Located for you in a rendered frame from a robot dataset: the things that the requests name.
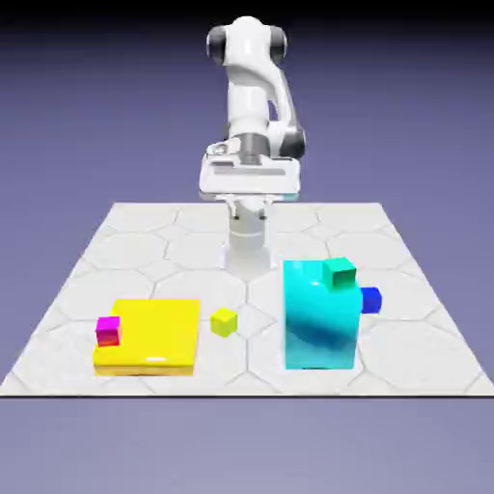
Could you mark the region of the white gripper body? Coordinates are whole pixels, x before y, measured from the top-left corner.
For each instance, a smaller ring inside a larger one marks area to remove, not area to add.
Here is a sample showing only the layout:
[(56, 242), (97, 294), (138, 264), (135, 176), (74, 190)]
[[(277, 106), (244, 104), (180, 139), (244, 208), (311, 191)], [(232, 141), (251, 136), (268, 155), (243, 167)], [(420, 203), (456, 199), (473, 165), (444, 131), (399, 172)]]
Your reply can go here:
[(301, 190), (300, 162), (265, 155), (260, 160), (260, 164), (242, 164), (237, 154), (206, 154), (199, 177), (201, 196), (211, 201), (247, 196), (295, 201)]

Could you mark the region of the small green cube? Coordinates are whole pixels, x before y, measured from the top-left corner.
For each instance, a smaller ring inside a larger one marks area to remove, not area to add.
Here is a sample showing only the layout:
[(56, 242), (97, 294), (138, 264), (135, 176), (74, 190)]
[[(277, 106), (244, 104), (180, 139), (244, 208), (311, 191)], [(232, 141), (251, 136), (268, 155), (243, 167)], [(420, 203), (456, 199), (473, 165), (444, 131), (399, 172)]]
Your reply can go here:
[(346, 289), (356, 283), (356, 267), (347, 257), (331, 258), (322, 263), (322, 280), (328, 289)]

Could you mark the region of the small yellow cube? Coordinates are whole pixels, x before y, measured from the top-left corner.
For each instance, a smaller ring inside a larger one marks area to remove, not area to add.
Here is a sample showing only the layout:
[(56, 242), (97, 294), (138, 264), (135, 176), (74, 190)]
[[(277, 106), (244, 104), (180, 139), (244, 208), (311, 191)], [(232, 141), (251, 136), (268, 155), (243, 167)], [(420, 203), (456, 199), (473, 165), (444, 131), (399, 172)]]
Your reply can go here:
[(220, 337), (227, 338), (237, 329), (237, 312), (220, 308), (210, 316), (210, 331)]

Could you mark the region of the small blue cube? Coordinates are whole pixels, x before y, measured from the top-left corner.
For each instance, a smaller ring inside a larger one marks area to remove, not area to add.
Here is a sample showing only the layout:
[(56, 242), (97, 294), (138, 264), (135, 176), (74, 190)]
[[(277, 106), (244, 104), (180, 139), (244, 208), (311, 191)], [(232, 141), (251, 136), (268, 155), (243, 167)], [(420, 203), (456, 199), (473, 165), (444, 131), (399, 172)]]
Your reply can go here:
[(378, 287), (361, 287), (362, 314), (378, 314), (382, 307), (382, 294)]

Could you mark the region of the small magenta cube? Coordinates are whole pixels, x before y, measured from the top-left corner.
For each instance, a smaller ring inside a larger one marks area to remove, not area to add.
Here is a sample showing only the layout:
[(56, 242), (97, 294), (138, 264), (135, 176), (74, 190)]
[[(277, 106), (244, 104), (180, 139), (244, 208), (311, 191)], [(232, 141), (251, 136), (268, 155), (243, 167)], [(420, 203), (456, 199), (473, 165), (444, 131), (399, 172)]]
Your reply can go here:
[(96, 342), (99, 347), (119, 345), (122, 338), (121, 319), (102, 316), (96, 323)]

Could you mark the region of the large cyan box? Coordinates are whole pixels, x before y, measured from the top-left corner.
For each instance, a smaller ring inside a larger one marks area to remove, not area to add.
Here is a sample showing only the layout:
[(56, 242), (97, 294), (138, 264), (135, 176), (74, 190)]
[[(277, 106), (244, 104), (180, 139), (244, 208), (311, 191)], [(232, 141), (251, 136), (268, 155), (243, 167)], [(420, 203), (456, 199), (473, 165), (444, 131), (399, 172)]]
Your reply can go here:
[(362, 309), (357, 284), (328, 289), (325, 260), (283, 264), (285, 366), (288, 370), (350, 370), (354, 367)]

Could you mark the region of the large yellow box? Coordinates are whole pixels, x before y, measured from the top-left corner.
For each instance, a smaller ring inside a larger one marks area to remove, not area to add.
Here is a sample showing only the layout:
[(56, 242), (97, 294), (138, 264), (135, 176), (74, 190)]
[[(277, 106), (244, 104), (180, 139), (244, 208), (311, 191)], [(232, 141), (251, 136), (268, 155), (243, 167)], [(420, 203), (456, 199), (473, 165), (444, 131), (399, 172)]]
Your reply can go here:
[(121, 319), (119, 345), (96, 347), (98, 375), (189, 376), (200, 322), (198, 299), (118, 299), (108, 316)]

